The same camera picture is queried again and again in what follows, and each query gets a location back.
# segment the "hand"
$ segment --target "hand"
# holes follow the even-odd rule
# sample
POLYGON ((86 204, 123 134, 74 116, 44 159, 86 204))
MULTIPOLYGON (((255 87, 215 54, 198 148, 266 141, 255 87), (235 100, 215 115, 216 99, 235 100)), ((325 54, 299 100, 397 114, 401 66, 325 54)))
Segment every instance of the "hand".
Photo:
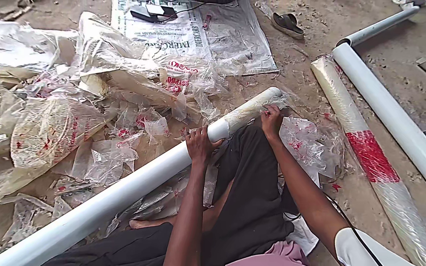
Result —
POLYGON ((267 111, 261 114, 262 130, 268 140, 280 139, 279 130, 284 116, 276 105, 264 105, 264 107, 267 111))
POLYGON ((185 136, 186 148, 192 158, 192 163, 208 163, 214 149, 220 147, 224 139, 211 143, 208 138, 208 126, 198 128, 196 131, 185 136))

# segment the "electrical wire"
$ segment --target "electrical wire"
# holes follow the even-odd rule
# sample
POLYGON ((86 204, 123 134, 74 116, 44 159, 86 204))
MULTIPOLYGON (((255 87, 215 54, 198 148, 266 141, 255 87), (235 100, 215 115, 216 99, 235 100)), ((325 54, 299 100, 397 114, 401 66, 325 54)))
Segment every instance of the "electrical wire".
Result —
POLYGON ((174 18, 174 19, 175 19, 175 18, 177 18, 177 14, 179 14, 179 13, 181 13, 181 12, 192 11, 192 10, 194 10, 194 9, 199 8, 200 6, 202 6, 202 5, 204 5, 204 4, 206 4, 206 2, 205 2, 205 3, 201 3, 201 4, 197 5, 196 7, 193 7, 193 8, 190 8, 190 9, 180 10, 179 12, 175 12, 175 14, 170 15, 168 18, 166 18, 166 19, 164 19, 164 20, 162 20, 162 21, 158 21, 158 22, 156 22, 156 23, 163 24, 163 23, 169 22, 169 21, 171 21, 171 20, 172 20, 172 18, 174 18))
POLYGON ((374 261, 376 262, 376 264, 378 266, 382 266, 382 263, 377 259, 376 255, 374 255, 374 253, 371 251, 371 249, 366 245, 366 243, 364 243, 363 239, 361 239, 361 237, 359 236, 358 232, 356 231, 356 228, 352 225, 352 223, 349 221, 348 217, 346 216, 345 212, 338 205, 338 202, 336 202, 334 199, 332 199, 330 196, 328 196, 328 194, 326 194, 325 192, 323 192, 323 194, 325 194, 325 196, 328 198, 328 200, 331 201, 333 203, 333 205, 336 206, 336 208, 338 208, 339 212, 345 218, 345 220, 348 222, 351 230, 353 230, 353 233, 356 235, 356 237, 358 238, 359 242, 364 246, 364 248, 369 253, 369 255, 374 259, 374 261))
POLYGON ((287 217, 287 218, 289 218, 289 220, 290 221, 295 221, 295 220, 297 220, 297 219, 299 219, 301 216, 302 216, 302 214, 301 213, 299 213, 297 216, 295 216, 295 217, 289 217, 289 215, 287 215, 287 213, 284 213, 284 215, 287 217))

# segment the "black pants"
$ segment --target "black pants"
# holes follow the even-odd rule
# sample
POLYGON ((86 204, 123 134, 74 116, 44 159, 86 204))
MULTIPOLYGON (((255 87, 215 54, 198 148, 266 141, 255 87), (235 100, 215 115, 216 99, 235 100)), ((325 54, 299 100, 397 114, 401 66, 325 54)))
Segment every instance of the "black pants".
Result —
MULTIPOLYGON (((220 158, 213 203, 233 178, 218 220, 202 236, 203 266, 222 266, 262 254, 293 231, 293 224, 284 221, 282 213, 297 213, 296 207, 287 188, 282 197, 279 194, 277 160, 259 127, 249 125, 234 134, 220 158)), ((172 228, 163 223, 119 232, 66 251, 44 266, 161 266, 172 228)))

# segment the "wrapped pipe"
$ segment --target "wrapped pipe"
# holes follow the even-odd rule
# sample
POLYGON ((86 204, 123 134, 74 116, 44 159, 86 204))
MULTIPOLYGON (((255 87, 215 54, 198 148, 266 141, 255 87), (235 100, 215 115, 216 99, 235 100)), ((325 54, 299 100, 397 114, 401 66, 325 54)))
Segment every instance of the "wrapped pipe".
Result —
MULTIPOLYGON (((281 91, 271 87, 208 127, 212 142, 227 138, 265 110, 281 91)), ((192 163, 185 141, 0 254, 0 266, 39 266, 66 251, 102 223, 192 163)))
POLYGON ((364 99, 426 179, 426 136, 348 44, 333 50, 364 99))
POLYGON ((407 187, 382 152, 340 80, 334 64, 322 57, 311 64, 311 69, 342 124, 408 257, 413 264, 426 266, 426 223, 418 214, 407 187))
POLYGON ((386 19, 383 19, 375 24, 370 25, 369 27, 365 27, 362 30, 359 30, 353 34, 350 34, 343 39, 341 39, 336 46, 339 46, 341 44, 347 43, 349 46, 353 47, 355 45, 358 45, 365 40, 371 38, 372 36, 375 36, 384 30, 392 27, 393 25, 404 21, 408 19, 409 17, 417 14, 417 12, 420 10, 418 6, 412 6, 409 9, 406 9, 404 11, 401 11, 395 15, 392 15, 386 19))

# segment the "slipper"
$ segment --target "slipper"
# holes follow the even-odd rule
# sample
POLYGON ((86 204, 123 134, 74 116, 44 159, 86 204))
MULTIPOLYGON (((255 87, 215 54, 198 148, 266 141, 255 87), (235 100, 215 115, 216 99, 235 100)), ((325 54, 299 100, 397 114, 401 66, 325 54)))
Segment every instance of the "slipper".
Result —
POLYGON ((284 14, 279 16, 277 13, 272 14, 272 26, 288 36, 295 39, 303 39, 303 30, 297 27, 297 18, 292 14, 284 14))

